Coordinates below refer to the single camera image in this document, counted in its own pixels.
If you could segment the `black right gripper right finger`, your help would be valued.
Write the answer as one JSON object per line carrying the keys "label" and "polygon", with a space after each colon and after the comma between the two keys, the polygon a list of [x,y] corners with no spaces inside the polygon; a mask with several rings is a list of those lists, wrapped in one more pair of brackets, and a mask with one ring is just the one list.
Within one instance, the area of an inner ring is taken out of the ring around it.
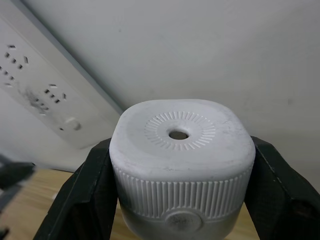
{"label": "black right gripper right finger", "polygon": [[261,240],[318,240],[320,195],[270,143],[252,137],[255,160],[245,205]]}

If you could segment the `black pointed right gripper left finger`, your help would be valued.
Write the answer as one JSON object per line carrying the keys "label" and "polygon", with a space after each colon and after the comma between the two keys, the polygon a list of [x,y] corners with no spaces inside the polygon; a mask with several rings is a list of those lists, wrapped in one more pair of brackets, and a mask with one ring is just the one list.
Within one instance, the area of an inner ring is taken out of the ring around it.
{"label": "black pointed right gripper left finger", "polygon": [[0,211],[21,189],[21,183],[31,177],[36,165],[33,162],[12,161],[0,155]]}

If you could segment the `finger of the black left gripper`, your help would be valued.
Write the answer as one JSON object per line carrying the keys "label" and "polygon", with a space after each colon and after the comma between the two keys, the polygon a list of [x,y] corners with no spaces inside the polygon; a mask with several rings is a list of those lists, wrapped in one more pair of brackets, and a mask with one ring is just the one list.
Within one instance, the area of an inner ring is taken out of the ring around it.
{"label": "finger of the black left gripper", "polygon": [[118,201],[110,142],[94,146],[62,185],[34,239],[110,239]]}

